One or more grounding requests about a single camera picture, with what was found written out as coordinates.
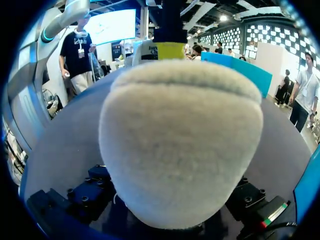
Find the display screen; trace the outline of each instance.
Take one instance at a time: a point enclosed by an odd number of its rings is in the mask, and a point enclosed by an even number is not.
[[[90,18],[84,28],[92,43],[101,45],[136,37],[136,10],[106,12]]]

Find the blue panel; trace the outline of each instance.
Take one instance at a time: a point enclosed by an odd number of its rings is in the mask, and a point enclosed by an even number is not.
[[[201,60],[226,66],[236,70],[251,80],[260,90],[263,98],[267,97],[272,80],[272,74],[249,62],[228,55],[212,52],[202,52]]]
[[[250,79],[260,90],[263,98],[268,95],[272,74],[256,65],[233,57],[232,68]]]
[[[320,146],[317,147],[310,158],[305,172],[294,189],[296,216],[298,224],[301,223],[304,215],[316,197],[320,187]]]
[[[216,63],[219,65],[226,66],[228,68],[231,68],[232,66],[232,57],[228,55],[218,54],[218,53],[212,53],[212,52],[205,52],[203,51],[201,53],[201,60],[207,61],[210,63]]]

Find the white robotic arm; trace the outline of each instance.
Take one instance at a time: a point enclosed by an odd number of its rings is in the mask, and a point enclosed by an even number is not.
[[[67,0],[63,13],[48,9],[22,42],[3,93],[3,117],[29,155],[50,123],[44,103],[43,74],[65,27],[89,13],[90,0]]]
[[[86,16],[90,11],[90,0],[67,0],[64,12],[57,15],[41,33],[45,43],[52,41],[62,29]]]

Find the black t-shirt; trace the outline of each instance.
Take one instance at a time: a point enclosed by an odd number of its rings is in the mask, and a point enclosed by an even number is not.
[[[79,58],[79,42],[81,43],[81,48],[84,50],[84,57],[82,58]],[[77,38],[76,34],[71,32],[65,37],[60,55],[65,57],[65,64],[70,73],[70,78],[92,70],[89,60],[90,44],[92,44],[92,40],[89,34],[85,38]]]
[[[218,53],[218,54],[222,54],[222,47],[219,47],[219,48],[218,48],[217,53]]]
[[[287,91],[287,90],[289,89],[289,81],[290,81],[289,77],[286,76],[286,77],[284,78],[284,85],[283,85],[283,87],[281,88],[283,91]]]

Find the checkered wall pattern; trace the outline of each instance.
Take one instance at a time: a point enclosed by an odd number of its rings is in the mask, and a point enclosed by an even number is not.
[[[199,38],[200,44],[211,45],[211,35],[201,36]]]
[[[240,53],[242,34],[239,27],[230,28],[220,33],[214,33],[212,37],[214,46],[216,46],[218,42],[222,42],[222,47],[224,49],[232,49],[233,52],[237,54]]]
[[[310,40],[301,36],[297,30],[286,28],[284,26],[277,26],[271,24],[249,24],[246,26],[245,32],[245,50],[246,57],[255,59],[258,48],[252,43],[263,42],[273,45],[280,45],[292,54],[294,59],[293,71],[291,76],[297,76],[300,70],[306,66],[305,52],[312,55],[314,59],[314,66],[320,69],[320,59],[316,55],[316,50],[312,46]]]

